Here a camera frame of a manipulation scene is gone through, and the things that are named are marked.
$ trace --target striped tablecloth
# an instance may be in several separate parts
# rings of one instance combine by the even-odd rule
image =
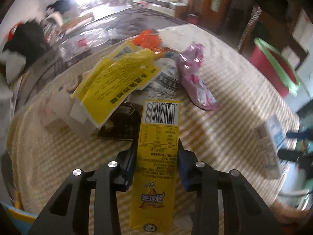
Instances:
[[[204,45],[200,77],[222,107],[218,111],[203,111],[190,102],[184,90],[179,91],[176,97],[182,104],[179,129],[185,149],[194,151],[199,160],[217,170],[240,170],[264,201],[272,204],[284,178],[264,178],[262,155],[253,128],[268,116],[276,114],[284,132],[297,130],[298,116],[257,69],[211,34],[188,24],[162,29],[160,36],[164,45],[177,51],[185,50],[192,41]],[[9,128],[7,147],[12,158],[14,182],[26,211],[38,214],[73,169],[97,169],[129,147],[130,143],[123,141],[96,137],[82,140],[69,128],[50,134],[37,117],[38,106],[45,96],[57,91],[71,77],[93,68],[113,48],[93,54],[69,68],[15,115]],[[288,141],[288,146],[294,147],[295,142]],[[130,196],[131,190],[118,193],[123,235],[140,233],[129,228]],[[178,181],[174,222],[169,234],[190,234],[189,229],[175,220],[188,213],[193,203],[194,194],[186,193]],[[92,225],[93,199],[90,227]]]

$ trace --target purple snack bag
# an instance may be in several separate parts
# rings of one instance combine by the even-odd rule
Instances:
[[[198,76],[203,61],[203,45],[191,43],[180,53],[177,68],[180,80],[192,103],[203,110],[217,110],[219,105],[204,81]]]

